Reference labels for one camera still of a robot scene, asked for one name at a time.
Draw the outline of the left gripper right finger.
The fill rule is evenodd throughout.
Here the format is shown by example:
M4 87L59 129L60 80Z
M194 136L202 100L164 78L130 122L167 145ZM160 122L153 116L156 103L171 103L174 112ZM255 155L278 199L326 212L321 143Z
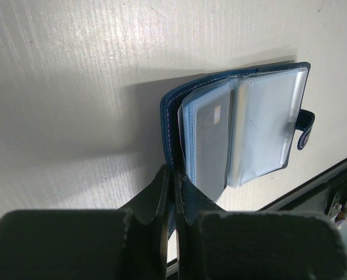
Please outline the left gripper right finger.
M316 213L227 212L174 175L179 279L347 279L337 227Z

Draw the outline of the blue leather card holder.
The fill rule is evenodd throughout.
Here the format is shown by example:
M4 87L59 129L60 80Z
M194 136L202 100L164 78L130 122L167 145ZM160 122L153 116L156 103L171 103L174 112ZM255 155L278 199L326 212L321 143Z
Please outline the blue leather card holder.
M196 112L232 90L224 189L284 169L292 145L302 150L313 128L314 113L302 109L310 69L308 62L231 69L166 93L160 101L160 121L168 167L185 172L196 186ZM295 142L296 131L301 136Z

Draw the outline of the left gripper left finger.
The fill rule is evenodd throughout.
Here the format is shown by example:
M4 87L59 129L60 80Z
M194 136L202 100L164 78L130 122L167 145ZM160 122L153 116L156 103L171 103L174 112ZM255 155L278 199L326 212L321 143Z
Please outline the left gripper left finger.
M0 219L0 279L165 279L170 173L119 209L19 210Z

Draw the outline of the black VIP credit card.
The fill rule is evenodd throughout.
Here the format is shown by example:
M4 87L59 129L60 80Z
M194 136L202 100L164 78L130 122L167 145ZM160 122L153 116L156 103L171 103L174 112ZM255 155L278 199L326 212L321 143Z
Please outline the black VIP credit card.
M225 186L232 94L231 90L196 112L195 185L212 201Z

